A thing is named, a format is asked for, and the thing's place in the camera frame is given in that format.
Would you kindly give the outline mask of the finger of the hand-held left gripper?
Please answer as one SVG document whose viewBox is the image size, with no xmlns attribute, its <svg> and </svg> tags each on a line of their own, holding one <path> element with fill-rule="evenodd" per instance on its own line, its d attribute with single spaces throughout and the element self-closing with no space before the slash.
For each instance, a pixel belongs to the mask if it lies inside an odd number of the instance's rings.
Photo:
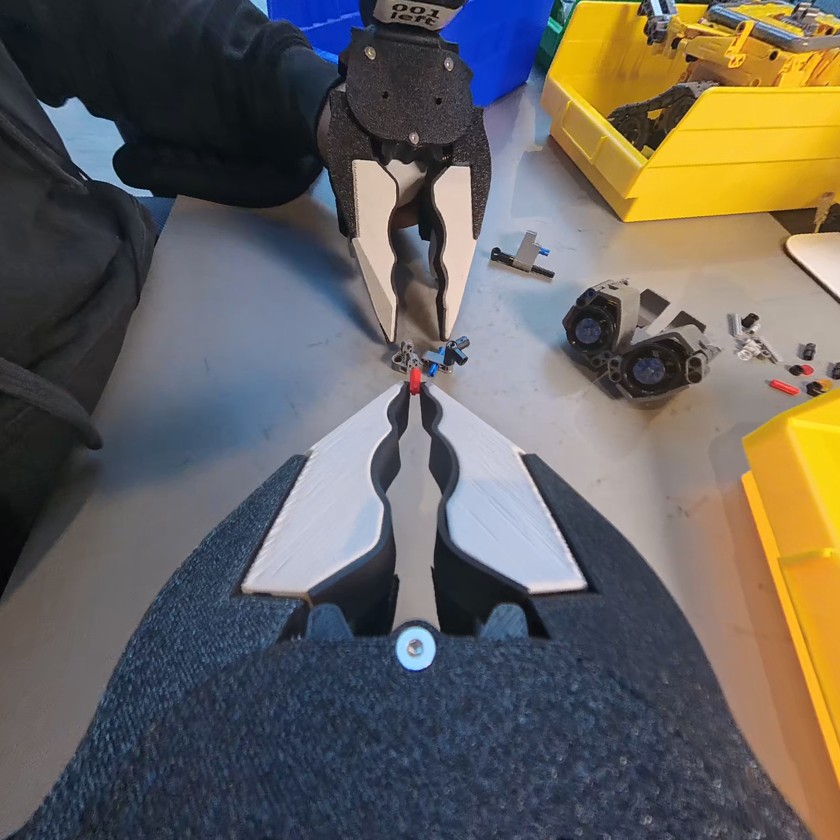
<svg viewBox="0 0 840 840">
<path fill-rule="evenodd" d="M 392 283 L 396 262 L 391 220 L 398 196 L 394 177 L 377 161 L 352 162 L 355 234 L 352 245 L 374 313 L 388 343 L 396 338 L 397 295 Z"/>
<path fill-rule="evenodd" d="M 444 168 L 434 179 L 430 196 L 434 224 L 429 255 L 437 279 L 438 331 L 441 340 L 449 340 L 476 251 L 470 168 Z"/>
</svg>

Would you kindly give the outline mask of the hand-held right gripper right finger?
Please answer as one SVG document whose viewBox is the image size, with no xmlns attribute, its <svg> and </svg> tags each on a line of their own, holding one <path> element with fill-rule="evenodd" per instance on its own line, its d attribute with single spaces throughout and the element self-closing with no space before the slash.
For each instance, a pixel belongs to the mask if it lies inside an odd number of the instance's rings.
<svg viewBox="0 0 840 840">
<path fill-rule="evenodd" d="M 525 452 L 433 384 L 421 386 L 420 402 L 444 547 L 525 595 L 586 590 Z"/>
</svg>

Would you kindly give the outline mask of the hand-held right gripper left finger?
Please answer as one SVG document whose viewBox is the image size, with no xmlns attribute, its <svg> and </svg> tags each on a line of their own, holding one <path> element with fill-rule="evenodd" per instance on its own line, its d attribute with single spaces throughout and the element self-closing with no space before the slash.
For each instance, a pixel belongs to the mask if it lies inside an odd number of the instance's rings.
<svg viewBox="0 0 840 840">
<path fill-rule="evenodd" d="M 386 492 L 401 468 L 408 384 L 393 385 L 312 446 L 242 592 L 376 601 L 395 568 Z"/>
</svg>

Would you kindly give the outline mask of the black connector with blue pins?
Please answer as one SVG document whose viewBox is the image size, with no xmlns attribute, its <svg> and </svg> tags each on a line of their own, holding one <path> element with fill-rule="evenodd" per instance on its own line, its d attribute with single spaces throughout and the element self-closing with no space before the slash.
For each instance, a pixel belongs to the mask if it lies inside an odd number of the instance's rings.
<svg viewBox="0 0 840 840">
<path fill-rule="evenodd" d="M 437 350 L 428 350 L 423 354 L 422 363 L 425 366 L 425 373 L 429 378 L 435 377 L 439 372 L 451 373 L 456 366 L 467 363 L 468 356 L 466 349 L 470 341 L 466 336 L 447 341 L 445 345 Z"/>
</svg>

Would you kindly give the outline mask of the person's left forearm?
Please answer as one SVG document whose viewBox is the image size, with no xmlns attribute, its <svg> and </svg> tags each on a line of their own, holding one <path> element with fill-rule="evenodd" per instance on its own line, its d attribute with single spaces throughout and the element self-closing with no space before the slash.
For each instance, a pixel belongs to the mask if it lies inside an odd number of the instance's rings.
<svg viewBox="0 0 840 840">
<path fill-rule="evenodd" d="M 235 207 L 305 193 L 335 65 L 251 2 L 2 2 L 2 43 L 38 100 L 114 122 L 126 186 Z"/>
</svg>

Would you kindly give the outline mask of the grey desk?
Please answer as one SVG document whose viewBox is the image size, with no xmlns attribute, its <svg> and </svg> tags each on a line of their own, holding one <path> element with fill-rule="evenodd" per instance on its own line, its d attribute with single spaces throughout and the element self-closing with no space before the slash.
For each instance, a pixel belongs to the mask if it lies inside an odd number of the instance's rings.
<svg viewBox="0 0 840 840">
<path fill-rule="evenodd" d="M 726 317 L 838 348 L 838 303 L 770 215 L 618 222 L 529 85 L 437 381 L 540 459 L 568 540 L 631 568 L 547 636 L 290 634 L 236 592 L 304 454 L 397 382 L 326 181 L 274 211 L 182 198 L 81 454 L 2 598 L 2 834 L 68 838 L 838 838 L 838 789 L 753 525 L 742 438 L 788 402 Z M 490 261 L 532 230 L 547 280 Z M 606 390 L 563 319 L 627 279 L 707 326 L 707 378 Z"/>
</svg>

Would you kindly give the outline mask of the grey beam with black axle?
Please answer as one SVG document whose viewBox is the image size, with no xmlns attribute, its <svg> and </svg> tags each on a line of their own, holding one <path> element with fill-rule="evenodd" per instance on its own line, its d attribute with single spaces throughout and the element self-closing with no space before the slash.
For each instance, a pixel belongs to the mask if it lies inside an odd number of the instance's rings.
<svg viewBox="0 0 840 840">
<path fill-rule="evenodd" d="M 534 274 L 551 280 L 554 278 L 554 271 L 537 264 L 538 257 L 549 255 L 550 250 L 541 246 L 537 241 L 536 232 L 529 230 L 524 234 L 515 255 L 510 255 L 502 251 L 499 247 L 495 247 L 490 252 L 490 261 L 526 274 Z"/>
</svg>

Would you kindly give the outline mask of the blue storage bin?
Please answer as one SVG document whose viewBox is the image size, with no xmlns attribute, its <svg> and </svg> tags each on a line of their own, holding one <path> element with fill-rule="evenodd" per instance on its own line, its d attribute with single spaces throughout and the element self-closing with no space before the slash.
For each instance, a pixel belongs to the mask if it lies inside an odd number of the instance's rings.
<svg viewBox="0 0 840 840">
<path fill-rule="evenodd" d="M 362 27 L 357 1 L 255 2 L 273 20 L 298 27 L 311 45 L 338 55 Z M 441 36 L 472 69 L 472 97 L 485 107 L 524 84 L 538 52 L 551 1 L 469 1 Z"/>
</svg>

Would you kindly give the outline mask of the green storage bin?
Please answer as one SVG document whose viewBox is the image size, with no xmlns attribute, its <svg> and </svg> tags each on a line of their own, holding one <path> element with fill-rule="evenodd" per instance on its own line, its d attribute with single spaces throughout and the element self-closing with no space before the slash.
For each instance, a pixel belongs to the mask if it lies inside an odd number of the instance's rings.
<svg viewBox="0 0 840 840">
<path fill-rule="evenodd" d="M 554 1 L 550 16 L 539 42 L 538 52 L 534 61 L 537 68 L 547 71 L 559 47 L 566 26 L 564 1 Z"/>
</svg>

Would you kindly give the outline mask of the grey twin engine toy assembly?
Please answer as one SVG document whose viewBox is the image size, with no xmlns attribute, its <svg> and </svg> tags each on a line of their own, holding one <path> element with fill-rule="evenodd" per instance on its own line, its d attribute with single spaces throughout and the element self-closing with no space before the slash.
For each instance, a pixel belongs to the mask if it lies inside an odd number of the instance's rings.
<svg viewBox="0 0 840 840">
<path fill-rule="evenodd" d="M 627 279 L 587 288 L 563 318 L 572 357 L 607 391 L 634 403 L 660 404 L 702 383 L 721 350 L 686 311 L 660 324 L 669 307 L 655 290 Z"/>
</svg>

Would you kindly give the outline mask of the blue-grey cloth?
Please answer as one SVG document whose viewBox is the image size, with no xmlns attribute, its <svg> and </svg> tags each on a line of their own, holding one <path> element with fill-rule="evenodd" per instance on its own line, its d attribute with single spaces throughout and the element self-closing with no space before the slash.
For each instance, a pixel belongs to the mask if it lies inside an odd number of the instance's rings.
<svg viewBox="0 0 840 840">
<path fill-rule="evenodd" d="M 149 212 L 157 234 L 160 235 L 175 204 L 176 198 L 165 196 L 135 196 Z"/>
</svg>

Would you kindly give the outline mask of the large yellow storage bin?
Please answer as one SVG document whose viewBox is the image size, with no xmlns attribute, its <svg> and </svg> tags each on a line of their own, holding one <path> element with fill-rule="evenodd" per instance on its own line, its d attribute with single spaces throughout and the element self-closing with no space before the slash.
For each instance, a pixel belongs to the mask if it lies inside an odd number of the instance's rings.
<svg viewBox="0 0 840 840">
<path fill-rule="evenodd" d="M 838 781 L 838 390 L 774 417 L 742 445 L 742 486 Z"/>
</svg>

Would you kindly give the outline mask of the scattered small building pieces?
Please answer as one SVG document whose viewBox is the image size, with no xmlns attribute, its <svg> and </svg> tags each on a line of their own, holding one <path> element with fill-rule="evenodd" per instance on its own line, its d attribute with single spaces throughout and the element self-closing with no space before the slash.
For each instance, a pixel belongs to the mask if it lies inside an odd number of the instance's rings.
<svg viewBox="0 0 840 840">
<path fill-rule="evenodd" d="M 732 354 L 768 388 L 789 397 L 817 397 L 838 390 L 838 348 L 824 341 L 782 341 L 755 312 L 726 317 Z"/>
</svg>

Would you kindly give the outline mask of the yellow toy bulldozer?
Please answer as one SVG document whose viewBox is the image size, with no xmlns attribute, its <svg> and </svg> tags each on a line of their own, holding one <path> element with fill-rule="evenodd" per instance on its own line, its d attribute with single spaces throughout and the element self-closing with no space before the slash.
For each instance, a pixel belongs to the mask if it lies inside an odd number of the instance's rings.
<svg viewBox="0 0 840 840">
<path fill-rule="evenodd" d="M 675 2 L 645 1 L 637 15 L 654 53 L 686 63 L 674 86 L 607 116 L 637 151 L 656 150 L 712 88 L 838 86 L 839 20 L 813 2 L 711 2 L 692 24 Z"/>
</svg>

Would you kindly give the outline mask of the white rounded board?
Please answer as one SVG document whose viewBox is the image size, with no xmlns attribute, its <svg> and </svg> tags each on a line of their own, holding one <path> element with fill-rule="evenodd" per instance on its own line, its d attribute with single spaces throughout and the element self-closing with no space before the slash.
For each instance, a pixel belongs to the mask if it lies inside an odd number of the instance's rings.
<svg viewBox="0 0 840 840">
<path fill-rule="evenodd" d="M 795 234 L 784 250 L 793 261 L 839 301 L 839 232 Z"/>
</svg>

